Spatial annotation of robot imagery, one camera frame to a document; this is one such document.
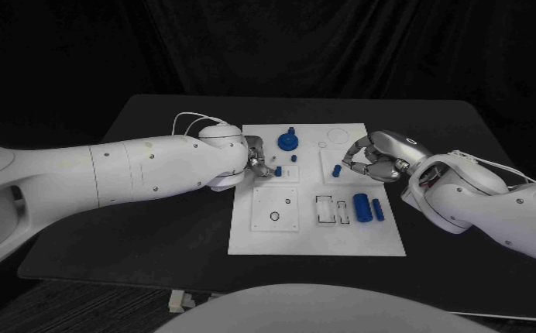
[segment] black table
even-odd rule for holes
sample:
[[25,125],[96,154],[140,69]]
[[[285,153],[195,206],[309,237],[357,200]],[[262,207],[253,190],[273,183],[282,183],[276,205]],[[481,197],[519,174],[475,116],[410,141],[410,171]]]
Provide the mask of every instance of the black table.
[[[460,149],[512,165],[478,111],[462,101],[138,95],[103,142],[171,134],[184,111],[238,126],[364,122],[371,132],[401,132],[436,153]],[[184,131],[192,120],[179,121]],[[40,235],[19,274],[215,292],[325,283],[377,290],[447,311],[536,318],[528,303],[536,295],[536,260],[478,228],[462,235],[437,228],[400,199],[406,185],[407,180],[385,188],[407,257],[228,256],[234,190],[204,188],[63,219]]]

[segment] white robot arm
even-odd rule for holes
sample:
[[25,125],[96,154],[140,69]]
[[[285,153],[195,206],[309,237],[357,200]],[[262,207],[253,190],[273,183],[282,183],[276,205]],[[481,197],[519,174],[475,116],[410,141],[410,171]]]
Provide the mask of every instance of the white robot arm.
[[227,123],[207,127],[200,139],[172,135],[66,149],[0,148],[0,260],[68,215],[205,186],[223,191],[244,180],[246,168],[274,174],[262,138]]
[[[370,165],[352,161],[364,148]],[[355,143],[344,165],[384,182],[408,173],[403,200],[446,231],[460,234],[476,225],[502,245],[536,258],[535,183],[509,187],[476,158],[459,151],[432,156],[413,139],[390,131]]]

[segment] white board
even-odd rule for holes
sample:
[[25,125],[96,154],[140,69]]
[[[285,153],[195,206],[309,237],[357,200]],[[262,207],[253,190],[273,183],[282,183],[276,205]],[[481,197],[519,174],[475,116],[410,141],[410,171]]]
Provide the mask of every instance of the white board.
[[[277,139],[292,126],[296,128],[300,144],[295,151],[285,151],[277,145]],[[244,125],[243,132],[247,136],[263,138],[267,164],[283,167],[285,174],[282,177],[260,179],[247,171],[246,180],[237,186],[236,192],[230,254],[406,256],[384,184],[347,167],[341,171],[341,180],[331,175],[352,143],[367,135],[365,125]],[[292,161],[293,155],[298,155],[296,162]],[[364,152],[358,154],[355,161],[368,162]],[[254,210],[254,190],[259,187],[266,193]],[[296,209],[290,207],[295,205],[295,199],[290,204],[283,200],[289,198],[290,190],[295,190],[298,196]],[[358,222],[355,194],[367,194],[371,201],[380,199],[384,221],[375,218],[367,223]],[[334,224],[319,223],[316,196],[332,196],[338,214]],[[347,203],[349,224],[341,223],[339,201]],[[280,214],[280,217],[274,215],[277,220],[270,219],[274,212]],[[283,219],[282,214],[286,215],[286,221],[280,225],[277,222]],[[263,223],[266,230],[253,227],[256,223],[257,226]]]

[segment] blue cylinder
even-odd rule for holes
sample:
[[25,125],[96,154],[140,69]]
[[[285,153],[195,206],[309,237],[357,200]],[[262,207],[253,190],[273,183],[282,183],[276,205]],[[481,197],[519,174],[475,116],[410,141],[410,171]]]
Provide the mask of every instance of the blue cylinder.
[[339,175],[341,175],[341,169],[344,169],[344,167],[338,164],[338,165],[335,166],[334,173],[332,173],[332,176],[334,176],[335,178],[338,178]]
[[381,206],[381,201],[378,199],[374,199],[372,200],[372,207],[375,208],[375,214],[377,214],[377,219],[380,221],[384,221],[385,220],[385,216],[384,216],[384,211],[383,211],[383,206]]
[[296,136],[295,127],[289,128],[289,132],[280,135],[277,145],[285,151],[292,151],[299,146],[299,137]]
[[355,195],[355,216],[359,222],[372,221],[372,211],[367,194]]

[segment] white cable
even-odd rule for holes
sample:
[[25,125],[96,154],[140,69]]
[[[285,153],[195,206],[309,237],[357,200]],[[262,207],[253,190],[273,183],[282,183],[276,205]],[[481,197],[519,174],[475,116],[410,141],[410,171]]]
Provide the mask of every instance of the white cable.
[[191,127],[201,121],[201,120],[208,120],[208,119],[211,119],[214,122],[217,121],[217,120],[214,120],[213,118],[210,118],[210,117],[207,117],[207,116],[204,116],[202,118],[198,118],[194,122],[192,122],[192,124],[188,126],[188,128],[187,128],[187,131],[185,131],[185,136],[188,136],[188,133],[189,133],[189,131],[191,131]]
[[473,156],[468,153],[463,153],[462,151],[456,150],[450,153],[450,155],[455,155],[457,157],[462,157],[463,159],[468,159],[469,161],[473,161],[475,163],[478,161],[482,161],[483,163],[492,165],[493,167],[498,167],[504,170],[508,170],[511,173],[514,174],[518,174],[519,176],[522,176],[525,178],[525,180],[530,182],[535,182],[536,183],[536,180],[534,180],[531,177],[528,177],[518,169],[512,168],[511,166],[506,166],[506,165],[502,165],[499,163],[495,163],[493,161],[489,161],[489,160],[485,160],[485,159],[481,159],[478,156]]
[[181,115],[197,115],[197,116],[204,116],[210,119],[213,119],[215,122],[223,122],[227,124],[227,122],[224,120],[221,120],[221,118],[214,118],[213,116],[207,116],[204,114],[198,114],[197,112],[182,112],[181,114],[176,115],[176,118],[174,120],[174,130],[172,130],[172,135],[176,135],[176,120],[179,118]]

